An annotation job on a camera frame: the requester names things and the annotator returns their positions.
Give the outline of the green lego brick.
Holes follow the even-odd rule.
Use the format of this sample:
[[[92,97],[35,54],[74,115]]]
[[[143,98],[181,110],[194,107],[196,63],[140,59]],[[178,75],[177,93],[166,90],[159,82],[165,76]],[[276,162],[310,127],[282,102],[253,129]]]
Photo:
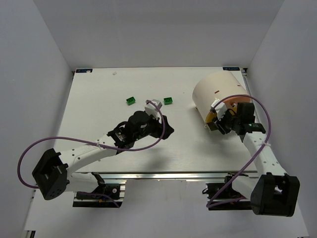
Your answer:
[[[130,106],[130,105],[136,103],[136,99],[134,97],[130,97],[130,98],[126,99],[126,103],[127,103],[127,105]]]
[[[165,105],[170,105],[173,103],[173,99],[172,99],[172,97],[167,97],[167,98],[163,99],[163,102]]]

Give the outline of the olive green bottom drawer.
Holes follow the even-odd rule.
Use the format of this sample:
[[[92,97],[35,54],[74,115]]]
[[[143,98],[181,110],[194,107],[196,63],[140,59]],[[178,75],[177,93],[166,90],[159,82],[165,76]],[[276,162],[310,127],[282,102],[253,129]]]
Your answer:
[[[216,131],[216,130],[218,130],[218,131],[222,132],[221,125],[220,125],[220,123],[219,123],[219,120],[217,120],[217,119],[214,119],[214,120],[212,120],[211,122],[208,122],[208,123],[207,123],[207,126],[208,126],[208,128],[209,128],[210,131]]]

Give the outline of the yellow orange drawer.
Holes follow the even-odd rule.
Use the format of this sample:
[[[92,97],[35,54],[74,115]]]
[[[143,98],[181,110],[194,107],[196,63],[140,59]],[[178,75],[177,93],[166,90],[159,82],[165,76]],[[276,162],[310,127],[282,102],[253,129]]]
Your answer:
[[[207,116],[206,116],[205,123],[206,123],[206,124],[207,124],[207,123],[211,123],[212,120],[213,120],[214,118],[216,118],[216,117],[217,117],[217,113],[214,113],[214,112],[212,112],[212,111],[209,111],[209,113],[208,113]]]

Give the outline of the salmon orange top drawer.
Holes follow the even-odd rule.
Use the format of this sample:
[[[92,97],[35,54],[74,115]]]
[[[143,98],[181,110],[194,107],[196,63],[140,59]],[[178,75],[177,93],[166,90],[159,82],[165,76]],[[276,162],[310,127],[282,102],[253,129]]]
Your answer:
[[[228,95],[220,94],[219,96],[215,97],[214,102],[212,103],[212,106],[214,107],[221,99],[228,97]],[[222,103],[226,105],[227,109],[232,109],[234,107],[237,107],[238,103],[249,103],[251,102],[251,99],[245,96],[236,96],[231,97],[229,99],[225,99]]]

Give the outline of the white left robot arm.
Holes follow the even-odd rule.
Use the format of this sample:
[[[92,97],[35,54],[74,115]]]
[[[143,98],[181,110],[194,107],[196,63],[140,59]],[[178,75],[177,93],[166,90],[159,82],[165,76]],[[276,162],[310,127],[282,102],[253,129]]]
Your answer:
[[[52,200],[64,192],[106,193],[106,183],[97,172],[78,173],[78,170],[106,157],[116,156],[131,149],[135,142],[146,137],[167,139],[174,129],[163,120],[136,111],[127,121],[118,124],[91,145],[57,152],[44,152],[32,176],[45,200]]]

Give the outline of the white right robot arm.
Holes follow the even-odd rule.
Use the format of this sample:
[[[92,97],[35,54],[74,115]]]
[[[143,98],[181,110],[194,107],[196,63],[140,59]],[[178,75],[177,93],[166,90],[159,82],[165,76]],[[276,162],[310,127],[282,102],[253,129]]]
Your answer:
[[[240,137],[259,176],[257,181],[238,176],[231,187],[250,201],[256,215],[291,217],[295,212],[300,182],[279,164],[265,141],[268,134],[263,125],[255,122],[254,112],[253,103],[240,102],[236,112],[228,109],[220,121],[221,129],[234,131]]]

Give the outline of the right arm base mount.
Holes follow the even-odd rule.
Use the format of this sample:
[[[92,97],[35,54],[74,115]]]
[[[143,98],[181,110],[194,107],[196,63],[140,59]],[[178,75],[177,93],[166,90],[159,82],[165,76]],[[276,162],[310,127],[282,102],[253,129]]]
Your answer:
[[[206,195],[208,201],[234,176],[233,173],[228,173],[224,178],[223,182],[210,182],[206,183],[206,188],[202,190],[202,194]],[[229,185],[213,202],[220,203],[225,200],[238,199],[242,195],[239,192],[236,192],[232,189],[232,185]],[[229,203],[222,203],[214,207],[208,208],[209,211],[242,211],[242,210],[251,210],[250,202],[248,199],[241,199],[239,201],[232,201]]]

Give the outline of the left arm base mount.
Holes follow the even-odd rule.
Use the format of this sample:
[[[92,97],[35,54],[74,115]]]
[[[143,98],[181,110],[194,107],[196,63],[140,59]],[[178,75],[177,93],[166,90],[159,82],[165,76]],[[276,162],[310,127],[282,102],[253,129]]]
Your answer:
[[[76,192],[73,207],[120,208],[124,198],[125,185],[122,182],[106,182],[101,175],[92,172],[98,186],[91,192]]]

